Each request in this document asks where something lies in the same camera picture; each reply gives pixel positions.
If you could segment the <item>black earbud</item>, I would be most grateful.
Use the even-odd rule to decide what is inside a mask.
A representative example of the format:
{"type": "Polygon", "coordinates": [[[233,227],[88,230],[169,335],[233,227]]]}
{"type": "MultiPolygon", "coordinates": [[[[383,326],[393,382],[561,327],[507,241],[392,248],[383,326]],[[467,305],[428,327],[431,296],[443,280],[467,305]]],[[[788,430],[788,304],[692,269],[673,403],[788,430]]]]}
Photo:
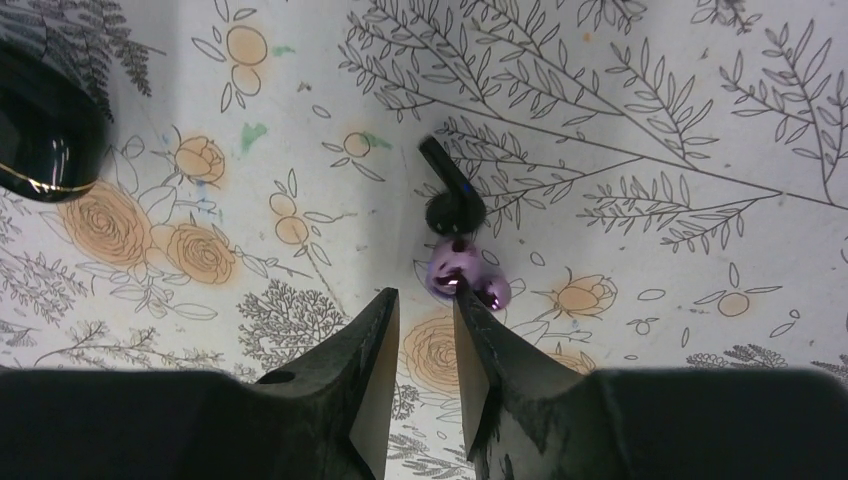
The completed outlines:
{"type": "Polygon", "coordinates": [[[419,144],[419,151],[446,187],[426,208],[428,227],[442,236],[474,233],[486,217],[479,193],[437,139],[427,136],[419,144]]]}

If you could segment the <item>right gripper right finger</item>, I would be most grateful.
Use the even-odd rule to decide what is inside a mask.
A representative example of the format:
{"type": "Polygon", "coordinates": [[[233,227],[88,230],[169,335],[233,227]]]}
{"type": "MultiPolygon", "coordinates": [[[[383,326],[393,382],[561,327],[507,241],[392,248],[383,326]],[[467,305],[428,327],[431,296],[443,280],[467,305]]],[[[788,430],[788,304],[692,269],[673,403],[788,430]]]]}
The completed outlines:
{"type": "Polygon", "coordinates": [[[453,319],[464,442],[477,478],[583,478],[566,400],[583,375],[500,323],[465,281],[453,319]]]}

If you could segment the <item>black earbud charging case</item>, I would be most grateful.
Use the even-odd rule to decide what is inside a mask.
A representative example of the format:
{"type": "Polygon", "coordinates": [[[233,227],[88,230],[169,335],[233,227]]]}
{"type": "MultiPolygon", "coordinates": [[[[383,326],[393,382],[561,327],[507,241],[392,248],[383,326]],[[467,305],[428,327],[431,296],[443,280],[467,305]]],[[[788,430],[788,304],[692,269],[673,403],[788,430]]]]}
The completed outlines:
{"type": "Polygon", "coordinates": [[[100,177],[109,122],[68,78],[1,43],[1,186],[44,203],[88,193],[100,177]]]}

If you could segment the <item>purple earbud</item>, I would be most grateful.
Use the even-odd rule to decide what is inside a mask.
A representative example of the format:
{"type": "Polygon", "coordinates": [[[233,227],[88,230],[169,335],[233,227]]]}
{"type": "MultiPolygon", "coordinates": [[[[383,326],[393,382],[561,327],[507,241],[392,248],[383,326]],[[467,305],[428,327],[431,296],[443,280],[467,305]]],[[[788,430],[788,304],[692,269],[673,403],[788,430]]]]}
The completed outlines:
{"type": "Polygon", "coordinates": [[[512,300],[504,273],[489,265],[474,243],[461,236],[442,237],[430,256],[425,286],[434,295],[449,299],[461,283],[492,311],[506,309],[512,300]]]}

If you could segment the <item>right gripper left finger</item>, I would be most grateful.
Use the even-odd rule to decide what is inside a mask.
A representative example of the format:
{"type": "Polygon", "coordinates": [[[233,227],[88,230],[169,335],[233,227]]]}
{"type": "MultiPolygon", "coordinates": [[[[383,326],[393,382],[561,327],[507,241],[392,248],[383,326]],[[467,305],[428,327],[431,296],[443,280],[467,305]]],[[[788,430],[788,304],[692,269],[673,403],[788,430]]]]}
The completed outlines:
{"type": "Polygon", "coordinates": [[[281,429],[273,478],[384,478],[399,307],[398,290],[382,289],[344,328],[258,380],[281,429]]]}

